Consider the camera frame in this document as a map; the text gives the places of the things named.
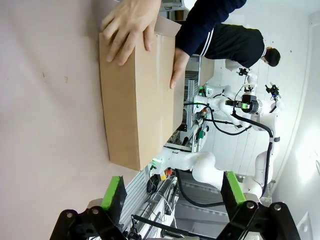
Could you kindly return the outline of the person in black striped jacket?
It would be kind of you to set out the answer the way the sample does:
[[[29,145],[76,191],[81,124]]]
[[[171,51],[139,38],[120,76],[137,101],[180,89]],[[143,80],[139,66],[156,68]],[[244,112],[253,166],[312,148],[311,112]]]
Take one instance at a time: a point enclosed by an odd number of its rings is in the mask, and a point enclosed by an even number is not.
[[[259,60],[276,67],[281,59],[280,52],[266,47],[258,29],[242,25],[218,24],[195,51],[196,55],[210,60],[226,60],[226,68],[238,66],[251,68]]]

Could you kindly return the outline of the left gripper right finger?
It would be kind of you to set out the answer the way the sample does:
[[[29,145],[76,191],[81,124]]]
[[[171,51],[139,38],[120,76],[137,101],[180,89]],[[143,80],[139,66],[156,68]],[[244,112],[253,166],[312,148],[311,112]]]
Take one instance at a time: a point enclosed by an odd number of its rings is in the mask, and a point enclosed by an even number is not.
[[[223,173],[220,193],[229,223],[216,240],[301,240],[288,206],[247,200],[233,172]]]

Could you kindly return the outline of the yellow red emergency stop button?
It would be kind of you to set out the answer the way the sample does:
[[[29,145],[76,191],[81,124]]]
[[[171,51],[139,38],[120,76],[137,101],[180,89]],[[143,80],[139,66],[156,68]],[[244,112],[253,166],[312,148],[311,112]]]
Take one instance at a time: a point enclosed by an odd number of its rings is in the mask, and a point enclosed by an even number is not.
[[[164,171],[162,171],[159,174],[160,180],[165,181],[167,178],[169,178],[173,173],[173,170],[171,168],[167,168]]]

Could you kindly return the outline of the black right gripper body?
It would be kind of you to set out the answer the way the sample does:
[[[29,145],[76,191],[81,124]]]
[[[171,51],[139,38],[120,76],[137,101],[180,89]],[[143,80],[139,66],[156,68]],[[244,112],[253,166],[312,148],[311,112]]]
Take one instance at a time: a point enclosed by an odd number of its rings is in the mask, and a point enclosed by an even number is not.
[[[257,97],[255,95],[243,94],[240,108],[244,113],[255,114],[259,108]]]

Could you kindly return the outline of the white wall socket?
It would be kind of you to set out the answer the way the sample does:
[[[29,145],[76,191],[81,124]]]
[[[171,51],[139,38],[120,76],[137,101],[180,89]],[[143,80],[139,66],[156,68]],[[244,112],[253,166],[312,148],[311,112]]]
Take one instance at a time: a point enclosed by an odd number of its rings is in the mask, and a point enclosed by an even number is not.
[[[304,214],[300,222],[297,224],[297,229],[300,234],[309,234],[311,232],[311,223],[308,211]]]

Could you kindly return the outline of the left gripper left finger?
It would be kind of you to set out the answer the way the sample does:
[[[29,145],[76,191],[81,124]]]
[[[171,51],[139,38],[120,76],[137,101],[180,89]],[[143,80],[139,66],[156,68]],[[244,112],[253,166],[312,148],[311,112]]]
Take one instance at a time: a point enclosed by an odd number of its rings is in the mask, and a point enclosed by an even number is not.
[[[122,176],[113,176],[101,203],[78,213],[63,210],[49,240],[127,240],[119,229],[127,192]]]

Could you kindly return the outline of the person's left forearm navy sleeve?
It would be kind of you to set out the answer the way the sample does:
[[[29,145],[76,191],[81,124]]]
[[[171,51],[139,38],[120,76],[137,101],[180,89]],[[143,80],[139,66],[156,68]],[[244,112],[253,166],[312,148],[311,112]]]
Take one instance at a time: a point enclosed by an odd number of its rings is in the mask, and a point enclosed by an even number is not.
[[[197,0],[175,36],[175,47],[193,55],[214,27],[247,0]]]

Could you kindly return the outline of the brown background table board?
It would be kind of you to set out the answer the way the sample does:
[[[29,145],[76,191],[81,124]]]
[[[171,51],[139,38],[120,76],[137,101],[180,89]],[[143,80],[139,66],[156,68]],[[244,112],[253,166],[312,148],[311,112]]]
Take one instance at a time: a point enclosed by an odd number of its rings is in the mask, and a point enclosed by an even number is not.
[[[215,61],[212,59],[205,58],[201,56],[199,62],[199,77],[198,83],[202,87],[205,85],[213,76],[215,69]]]

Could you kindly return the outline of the grey metal rack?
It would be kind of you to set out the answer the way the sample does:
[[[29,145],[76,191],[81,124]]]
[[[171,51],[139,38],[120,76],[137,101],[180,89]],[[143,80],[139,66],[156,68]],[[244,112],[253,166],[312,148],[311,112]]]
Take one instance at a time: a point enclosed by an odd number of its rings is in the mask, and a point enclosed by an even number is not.
[[[185,70],[185,84],[184,84],[184,103],[192,103],[194,97],[199,92],[199,73],[200,73],[200,57],[193,55]],[[183,107],[183,121],[187,130],[193,127],[193,106],[188,105]]]

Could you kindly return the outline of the ribbed aluminium table frame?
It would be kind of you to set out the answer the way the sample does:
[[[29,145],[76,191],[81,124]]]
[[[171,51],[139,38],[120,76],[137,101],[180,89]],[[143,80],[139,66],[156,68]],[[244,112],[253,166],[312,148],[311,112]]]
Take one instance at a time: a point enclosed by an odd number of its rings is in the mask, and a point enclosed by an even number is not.
[[[131,222],[131,215],[136,214],[149,197],[147,193],[147,182],[149,180],[149,167],[137,173],[133,180],[127,185],[126,199],[122,208],[119,223],[126,228]]]

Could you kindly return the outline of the brown cardboard box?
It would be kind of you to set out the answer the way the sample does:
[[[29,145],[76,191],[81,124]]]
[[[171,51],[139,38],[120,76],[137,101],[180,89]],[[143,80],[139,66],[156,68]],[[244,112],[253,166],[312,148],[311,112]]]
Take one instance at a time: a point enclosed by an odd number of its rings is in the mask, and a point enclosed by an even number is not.
[[[143,36],[126,63],[108,62],[99,36],[101,95],[109,159],[140,171],[156,157],[183,120],[185,76],[170,87],[175,35],[180,25],[163,16],[155,23],[152,50]]]

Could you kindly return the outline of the person's left hand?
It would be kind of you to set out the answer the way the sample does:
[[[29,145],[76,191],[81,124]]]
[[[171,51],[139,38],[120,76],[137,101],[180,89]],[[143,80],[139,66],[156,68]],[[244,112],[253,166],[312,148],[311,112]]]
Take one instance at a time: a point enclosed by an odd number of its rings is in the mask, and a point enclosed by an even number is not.
[[[170,88],[174,89],[179,78],[185,73],[190,56],[179,48],[175,48]]]

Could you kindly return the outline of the person's right hand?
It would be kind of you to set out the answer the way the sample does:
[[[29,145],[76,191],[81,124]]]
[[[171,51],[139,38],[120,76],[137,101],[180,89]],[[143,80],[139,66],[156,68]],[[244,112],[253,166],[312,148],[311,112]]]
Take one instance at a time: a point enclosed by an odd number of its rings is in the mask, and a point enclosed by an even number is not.
[[[121,0],[103,19],[101,31],[109,50],[108,62],[124,65],[137,40],[143,37],[146,51],[152,50],[154,29],[161,0]]]

